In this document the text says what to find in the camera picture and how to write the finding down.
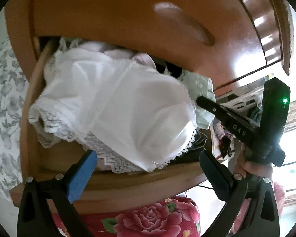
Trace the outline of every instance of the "white cloth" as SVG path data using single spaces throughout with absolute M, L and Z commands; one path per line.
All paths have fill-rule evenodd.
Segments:
M 163 74 L 171 76 L 167 67 Z M 182 70 L 182 74 L 179 76 L 178 80 L 185 85 L 193 101 L 196 101 L 199 96 L 204 96 L 213 102 L 216 102 L 213 83 L 210 78 L 187 70 Z M 214 114 L 199 106 L 196 106 L 195 114 L 197 127 L 202 129 L 208 129 L 215 117 Z
M 57 140 L 42 133 L 39 118 L 47 133 L 96 152 L 104 144 L 117 160 L 152 171 L 181 155 L 193 139 L 194 102 L 180 81 L 157 72 L 148 54 L 86 42 L 59 51 L 44 75 L 47 85 L 30 108 L 29 122 L 45 147 Z M 110 165 L 111 155 L 98 156 Z

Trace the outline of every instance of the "folded clothing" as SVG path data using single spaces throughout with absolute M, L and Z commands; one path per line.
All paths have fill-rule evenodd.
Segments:
M 59 49 L 44 76 L 29 122 L 45 148 L 77 141 L 114 172 L 150 172 L 194 140 L 195 103 L 180 81 L 157 72 L 148 54 L 85 42 Z

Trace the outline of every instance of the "wooden cabinet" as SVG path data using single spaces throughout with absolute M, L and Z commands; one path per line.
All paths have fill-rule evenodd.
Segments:
M 216 88 L 216 96 L 230 92 L 283 68 L 288 75 L 294 39 L 292 16 L 286 0 L 239 0 L 252 20 L 261 41 L 266 59 L 265 66 L 234 79 L 229 84 Z
M 162 3 L 176 7 L 176 15 L 158 13 L 155 7 Z M 149 53 L 210 77 L 217 95 L 219 88 L 266 67 L 266 49 L 276 50 L 267 59 L 281 60 L 269 0 L 10 0 L 5 14 L 28 79 L 43 36 L 80 37 Z M 267 24 L 254 23 L 259 18 Z M 215 38 L 214 44 L 199 38 L 204 33 L 196 25 Z M 268 35 L 273 43 L 262 45 Z

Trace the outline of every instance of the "red floral fabric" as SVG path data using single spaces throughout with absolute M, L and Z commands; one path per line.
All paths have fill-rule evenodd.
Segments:
M 54 221 L 68 237 L 59 215 Z M 200 214 L 196 204 L 186 197 L 173 197 L 139 209 L 81 215 L 96 237 L 198 237 Z

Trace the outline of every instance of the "white lace trim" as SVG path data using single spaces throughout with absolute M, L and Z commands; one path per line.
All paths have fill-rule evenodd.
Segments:
M 131 163 L 124 157 L 117 154 L 110 147 L 101 142 L 91 132 L 86 137 L 80 138 L 73 131 L 70 130 L 67 124 L 65 124 L 61 118 L 65 115 L 61 115 L 61 112 L 51 114 L 43 110 L 37 104 L 31 106 L 29 111 L 29 122 L 32 124 L 37 132 L 37 139 L 44 148 L 50 148 L 54 144 L 58 143 L 61 139 L 66 141 L 76 141 L 83 145 L 84 150 L 94 150 L 99 159 L 104 159 L 104 164 L 111 167 L 114 173 L 125 173 L 142 171 L 142 169 L 135 164 Z M 44 127 L 40 124 L 39 118 L 44 122 Z M 188 145 L 176 156 L 165 161 L 164 163 L 157 164 L 158 169 L 162 169 L 165 165 L 169 164 L 171 160 L 174 160 L 177 156 L 181 156 L 182 153 L 187 152 L 187 149 L 192 147 L 192 143 L 195 140 L 196 130 L 193 131 Z
M 83 43 L 83 39 L 72 39 L 70 42 L 69 48 L 66 44 L 66 38 L 60 38 L 60 45 L 54 55 L 49 59 L 46 63 L 46 67 L 44 70 L 44 77 L 47 83 L 49 83 L 53 77 L 54 73 L 54 63 L 58 55 L 63 52 L 70 50 L 72 48 L 77 47 L 81 43 Z M 164 74 L 170 75 L 167 68 Z M 187 87 L 180 81 L 185 87 L 186 93 L 189 95 Z M 176 156 L 170 158 L 168 161 L 165 161 L 161 164 L 156 164 L 158 169 L 163 168 L 165 165 L 169 164 L 171 160 L 174 160 L 177 156 L 181 156 L 182 153 L 187 152 L 187 149 L 192 146 L 193 141 L 195 140 L 196 135 L 196 105 L 193 100 L 191 100 L 191 107 L 193 108 L 195 124 L 193 135 L 187 144 L 187 146 L 179 152 Z M 39 119 L 42 119 L 44 122 L 44 127 L 40 124 Z M 57 111 L 54 106 L 50 106 L 48 111 L 42 109 L 39 105 L 39 101 L 36 101 L 30 107 L 28 120 L 29 123 L 32 124 L 37 132 L 37 139 L 41 143 L 44 148 L 50 148 L 54 144 L 58 143 L 61 139 L 66 141 L 77 141 L 78 143 L 83 145 L 84 150 L 92 149 L 96 151 L 99 159 L 104 160 L 105 166 L 111 167 L 111 170 L 114 173 L 125 173 L 125 172 L 134 172 L 134 171 L 142 171 L 142 169 L 135 164 L 131 163 L 124 157 L 117 154 L 110 147 L 101 142 L 95 135 L 91 132 L 87 134 L 84 138 L 81 138 L 79 133 L 74 133 L 70 126 L 65 122 L 66 116 L 61 112 Z

